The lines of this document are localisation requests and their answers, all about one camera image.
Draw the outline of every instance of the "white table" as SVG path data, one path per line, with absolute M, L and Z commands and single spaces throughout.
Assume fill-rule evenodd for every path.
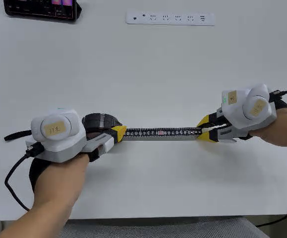
M 287 89 L 287 1 L 81 0 L 76 24 L 9 18 L 0 0 L 0 220 L 24 210 L 3 185 L 23 155 L 9 133 L 57 107 L 129 127 L 195 126 L 223 89 Z M 206 11 L 215 27 L 127 25 L 128 8 Z M 27 161 L 11 178 L 25 204 Z M 125 141 L 89 165 L 71 218 L 284 214 L 287 148 Z

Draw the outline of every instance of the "white power strip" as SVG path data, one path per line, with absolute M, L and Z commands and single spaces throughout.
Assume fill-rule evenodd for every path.
M 214 26 L 215 16 L 213 13 L 128 11 L 125 21 L 128 24 Z

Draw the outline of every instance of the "tape measure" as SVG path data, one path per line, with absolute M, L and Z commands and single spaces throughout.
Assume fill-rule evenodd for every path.
M 194 140 L 201 134 L 198 127 L 128 128 L 123 140 Z

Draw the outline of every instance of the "beige label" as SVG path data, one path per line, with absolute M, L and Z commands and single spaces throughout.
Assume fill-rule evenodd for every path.
M 234 104 L 237 102 L 237 91 L 231 91 L 228 93 L 228 105 Z
M 259 116 L 259 114 L 262 112 L 266 104 L 267 103 L 265 101 L 258 99 L 254 104 L 253 108 L 251 109 L 250 114 L 252 114 L 255 117 Z
M 44 126 L 44 132 L 46 136 L 57 135 L 65 131 L 66 131 L 65 124 L 61 120 Z

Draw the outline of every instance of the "sticker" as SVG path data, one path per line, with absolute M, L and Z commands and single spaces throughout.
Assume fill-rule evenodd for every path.
M 252 114 L 255 117 L 259 116 L 259 114 L 262 112 L 266 104 L 267 103 L 265 101 L 258 99 L 256 103 L 253 105 L 253 108 L 251 109 L 250 114 Z
M 61 2 L 61 0 L 52 0 L 52 4 L 54 4 L 54 5 L 61 5 L 62 2 Z
M 44 126 L 46 136 L 57 135 L 66 131 L 65 124 L 62 120 Z
M 73 6 L 72 0 L 62 0 L 64 6 Z
M 237 103 L 237 91 L 231 91 L 228 93 L 228 105 Z

